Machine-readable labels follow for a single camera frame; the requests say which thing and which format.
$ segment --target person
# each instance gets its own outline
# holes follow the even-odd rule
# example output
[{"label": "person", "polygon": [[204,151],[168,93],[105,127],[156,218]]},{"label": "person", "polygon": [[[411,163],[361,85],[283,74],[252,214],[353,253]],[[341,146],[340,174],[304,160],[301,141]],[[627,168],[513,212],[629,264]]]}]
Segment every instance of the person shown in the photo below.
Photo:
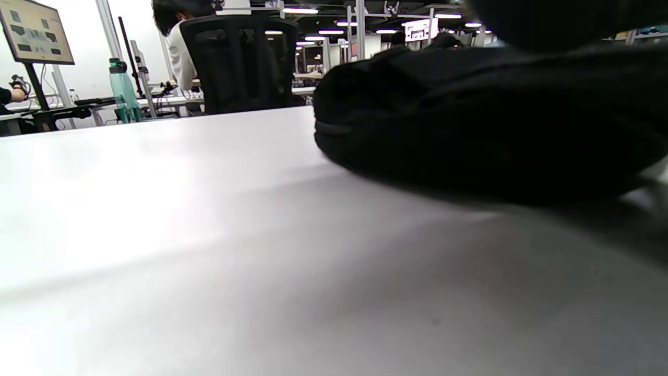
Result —
[{"label": "person", "polygon": [[456,36],[450,33],[439,33],[432,40],[432,44],[428,45],[427,49],[438,48],[441,50],[454,50],[462,45],[462,42]]},{"label": "person", "polygon": [[14,81],[11,85],[11,90],[0,88],[0,115],[13,114],[12,111],[5,107],[6,104],[23,102],[28,99],[28,93],[22,84]]},{"label": "person", "polygon": [[160,33],[167,37],[174,79],[183,90],[192,88],[197,71],[181,35],[180,24],[214,14],[212,0],[153,0],[153,18]]},{"label": "person", "polygon": [[397,31],[396,33],[392,34],[392,36],[389,39],[389,43],[391,45],[391,48],[405,47],[406,46],[406,33],[404,33],[403,31]]}]

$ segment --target water bottle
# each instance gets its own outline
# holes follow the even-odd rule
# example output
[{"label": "water bottle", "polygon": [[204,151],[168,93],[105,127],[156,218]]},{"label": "water bottle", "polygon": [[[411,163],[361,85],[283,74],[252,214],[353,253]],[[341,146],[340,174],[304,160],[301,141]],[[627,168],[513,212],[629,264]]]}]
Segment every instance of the water bottle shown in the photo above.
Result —
[{"label": "water bottle", "polygon": [[109,59],[109,63],[109,79],[121,121],[124,124],[142,121],[142,111],[128,76],[128,65],[118,58]]}]

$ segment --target black bag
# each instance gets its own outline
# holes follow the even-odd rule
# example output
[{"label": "black bag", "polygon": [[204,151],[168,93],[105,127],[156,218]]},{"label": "black bag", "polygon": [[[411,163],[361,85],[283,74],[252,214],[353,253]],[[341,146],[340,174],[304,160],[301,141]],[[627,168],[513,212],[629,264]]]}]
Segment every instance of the black bag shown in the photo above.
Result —
[{"label": "black bag", "polygon": [[358,173],[515,203],[619,195],[668,154],[668,49],[404,48],[332,69],[320,149]]}]

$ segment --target sign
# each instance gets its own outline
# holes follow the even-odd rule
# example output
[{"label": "sign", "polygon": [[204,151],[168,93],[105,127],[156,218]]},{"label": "sign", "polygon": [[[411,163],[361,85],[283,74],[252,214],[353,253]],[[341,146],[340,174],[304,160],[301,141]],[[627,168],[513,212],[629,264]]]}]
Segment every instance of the sign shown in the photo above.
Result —
[{"label": "sign", "polygon": [[406,32],[406,42],[427,40],[431,32],[432,39],[438,34],[438,18],[432,21],[432,29],[429,29],[429,19],[419,19],[403,24]]}]

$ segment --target white shirt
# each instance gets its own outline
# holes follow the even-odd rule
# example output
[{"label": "white shirt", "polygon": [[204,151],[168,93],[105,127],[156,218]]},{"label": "white shirt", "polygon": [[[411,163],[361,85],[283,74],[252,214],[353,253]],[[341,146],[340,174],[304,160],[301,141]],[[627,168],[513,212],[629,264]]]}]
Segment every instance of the white shirt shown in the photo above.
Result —
[{"label": "white shirt", "polygon": [[181,89],[190,90],[193,79],[197,77],[197,71],[192,63],[186,42],[183,40],[183,35],[181,35],[182,22],[177,23],[174,29],[170,31],[167,41],[169,42],[169,56],[172,60],[172,70],[176,83]]}]

